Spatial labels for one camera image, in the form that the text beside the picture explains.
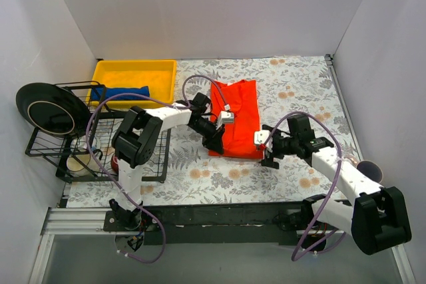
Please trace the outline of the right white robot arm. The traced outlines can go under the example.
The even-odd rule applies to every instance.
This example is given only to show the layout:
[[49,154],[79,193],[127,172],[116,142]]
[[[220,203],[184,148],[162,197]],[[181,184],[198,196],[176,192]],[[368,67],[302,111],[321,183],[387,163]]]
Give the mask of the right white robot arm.
[[306,228],[298,249],[311,229],[321,224],[352,236],[366,255],[411,241],[405,198],[398,188],[382,186],[345,161],[332,134],[316,136],[310,124],[312,115],[291,112],[282,119],[288,123],[288,132],[263,125],[254,134],[254,144],[264,154],[261,164],[277,169],[278,160],[296,156],[331,182],[328,193],[302,202],[300,215]]

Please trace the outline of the orange t shirt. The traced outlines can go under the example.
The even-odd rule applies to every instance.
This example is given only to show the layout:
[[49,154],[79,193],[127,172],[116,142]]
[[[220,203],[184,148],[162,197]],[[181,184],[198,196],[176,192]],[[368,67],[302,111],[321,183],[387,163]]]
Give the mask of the orange t shirt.
[[240,80],[233,84],[218,82],[210,90],[212,113],[224,109],[224,101],[234,113],[234,122],[225,125],[222,137],[224,157],[260,160],[262,151],[254,144],[254,133],[260,130],[260,115],[255,80]]

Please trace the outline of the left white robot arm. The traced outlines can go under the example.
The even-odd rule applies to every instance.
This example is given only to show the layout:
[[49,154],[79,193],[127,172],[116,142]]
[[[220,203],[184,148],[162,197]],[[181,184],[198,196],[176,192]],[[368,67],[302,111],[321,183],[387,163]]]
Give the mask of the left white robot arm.
[[141,225],[142,216],[137,205],[142,203],[142,167],[153,156],[157,140],[164,131],[188,126],[201,135],[203,147],[224,153],[225,125],[221,115],[215,121],[205,117],[210,104],[206,95],[198,93],[188,102],[179,100],[155,109],[133,106],[126,113],[112,139],[118,160],[120,198],[109,201],[115,220],[123,228],[133,231]]

